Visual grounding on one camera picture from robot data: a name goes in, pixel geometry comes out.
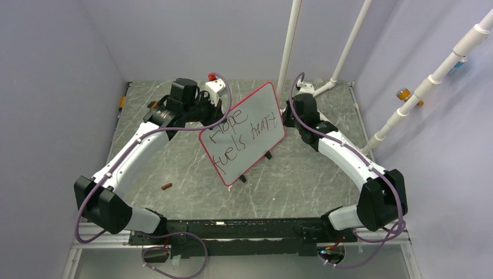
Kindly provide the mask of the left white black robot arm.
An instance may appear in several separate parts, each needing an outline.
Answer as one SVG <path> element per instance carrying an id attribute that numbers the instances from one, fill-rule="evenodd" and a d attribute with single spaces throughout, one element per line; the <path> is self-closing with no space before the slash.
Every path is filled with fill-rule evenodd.
<path id="1" fill-rule="evenodd" d="M 174 80 L 167 95 L 148 104 L 142 123 L 115 157 L 91 177 L 76 180 L 76 222 L 85 218 L 104 232 L 139 231 L 152 244 L 163 242 L 167 218 L 151 209 L 134 208 L 123 197 L 144 164 L 179 131 L 187 131 L 187 123 L 201 123 L 199 130 L 205 130 L 226 121 L 224 94 L 230 95 L 231 88 L 219 74 L 203 89 L 189 78 Z"/>

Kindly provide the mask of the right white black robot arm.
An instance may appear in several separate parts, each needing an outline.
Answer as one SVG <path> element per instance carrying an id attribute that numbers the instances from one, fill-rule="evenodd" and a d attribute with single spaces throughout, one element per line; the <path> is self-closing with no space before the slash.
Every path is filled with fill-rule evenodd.
<path id="1" fill-rule="evenodd" d="M 299 94 L 287 101 L 283 122 L 297 129 L 305 144 L 332 160 L 360 191 L 356 204 L 323 215 L 320 233 L 325 240 L 335 241 L 350 228 L 377 231 L 407 214 L 402 173 L 365 157 L 332 122 L 321 118 L 311 94 Z"/>

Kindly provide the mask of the brown marker cap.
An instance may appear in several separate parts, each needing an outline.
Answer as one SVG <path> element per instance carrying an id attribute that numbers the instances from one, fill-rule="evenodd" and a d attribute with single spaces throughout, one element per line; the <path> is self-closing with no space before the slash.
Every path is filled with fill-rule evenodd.
<path id="1" fill-rule="evenodd" d="M 173 186 L 173 184 L 172 184 L 172 183 L 168 183 L 168 184 L 166 184 L 166 185 L 163 185 L 163 186 L 161 187 L 161 189 L 162 189 L 163 191 L 165 191 L 165 190 L 167 190 L 168 188 L 170 188 L 170 187 L 172 187 L 172 186 Z"/>

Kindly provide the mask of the red-framed whiteboard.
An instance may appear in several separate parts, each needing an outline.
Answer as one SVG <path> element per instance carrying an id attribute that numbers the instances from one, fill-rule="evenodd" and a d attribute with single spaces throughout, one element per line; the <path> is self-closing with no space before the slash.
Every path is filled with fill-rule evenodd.
<path id="1" fill-rule="evenodd" d="M 262 84 L 231 108 L 224 123 L 199 133 L 223 184 L 232 186 L 285 137 L 274 85 Z"/>

